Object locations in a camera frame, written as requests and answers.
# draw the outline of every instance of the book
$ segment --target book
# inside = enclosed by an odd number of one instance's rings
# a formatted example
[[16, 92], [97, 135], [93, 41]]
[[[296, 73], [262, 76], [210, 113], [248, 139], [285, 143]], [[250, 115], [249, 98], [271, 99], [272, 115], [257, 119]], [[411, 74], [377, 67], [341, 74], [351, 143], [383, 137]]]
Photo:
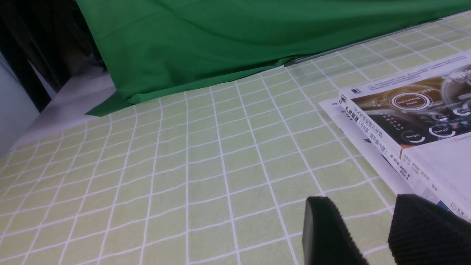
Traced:
[[339, 103], [406, 182], [471, 222], [471, 51], [343, 89]]
[[409, 178], [406, 182], [401, 177], [398, 173], [400, 170], [394, 160], [381, 154], [374, 143], [342, 108], [337, 98], [324, 100], [319, 104], [394, 194], [417, 194], [435, 204], [439, 202], [438, 197], [421, 180]]

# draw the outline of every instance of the green backdrop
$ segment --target green backdrop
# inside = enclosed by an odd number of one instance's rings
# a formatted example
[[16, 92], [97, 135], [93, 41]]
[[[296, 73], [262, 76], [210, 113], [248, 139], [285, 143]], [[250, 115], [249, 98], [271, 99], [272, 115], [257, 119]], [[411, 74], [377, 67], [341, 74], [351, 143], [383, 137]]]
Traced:
[[117, 88], [97, 116], [471, 9], [470, 0], [77, 2]]

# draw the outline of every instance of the book spine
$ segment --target book spine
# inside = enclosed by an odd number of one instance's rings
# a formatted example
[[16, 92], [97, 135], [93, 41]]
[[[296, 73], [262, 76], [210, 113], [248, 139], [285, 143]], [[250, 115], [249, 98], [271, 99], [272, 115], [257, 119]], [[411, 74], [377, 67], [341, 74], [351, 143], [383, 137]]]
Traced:
[[402, 166], [401, 159], [399, 158], [399, 152], [396, 151], [398, 148], [390, 149], [390, 146], [388, 146], [386, 143], [387, 141], [391, 142], [394, 140], [388, 134], [382, 133], [380, 126], [376, 124], [352, 100], [346, 98], [345, 96], [341, 96], [341, 99], [342, 98], [345, 100], [340, 100], [339, 102], [350, 118], [357, 124], [358, 127], [360, 127], [360, 129], [370, 139], [372, 144], [374, 144], [381, 152], [382, 156], [386, 159], [386, 161], [388, 161], [394, 170], [396, 170], [396, 172], [403, 177], [409, 186], [412, 187], [413, 185], [411, 184], [411, 180], [409, 180], [410, 173], [405, 167]]

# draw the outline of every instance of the white wall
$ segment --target white wall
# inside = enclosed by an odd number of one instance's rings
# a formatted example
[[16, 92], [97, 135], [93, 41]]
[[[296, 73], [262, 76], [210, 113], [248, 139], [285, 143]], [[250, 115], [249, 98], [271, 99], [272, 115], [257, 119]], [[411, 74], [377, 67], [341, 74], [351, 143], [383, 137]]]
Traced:
[[[54, 96], [50, 86], [47, 90]], [[38, 110], [0, 53], [0, 156], [8, 152], [38, 115]]]

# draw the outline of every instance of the light green grid tablecloth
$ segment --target light green grid tablecloth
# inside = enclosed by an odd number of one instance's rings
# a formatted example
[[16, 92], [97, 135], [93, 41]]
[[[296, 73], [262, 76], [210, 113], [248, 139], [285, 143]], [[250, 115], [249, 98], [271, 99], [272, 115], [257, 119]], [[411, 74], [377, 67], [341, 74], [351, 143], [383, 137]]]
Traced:
[[307, 196], [393, 264], [395, 196], [320, 109], [471, 49], [471, 15], [136, 105], [0, 160], [0, 265], [302, 264]]

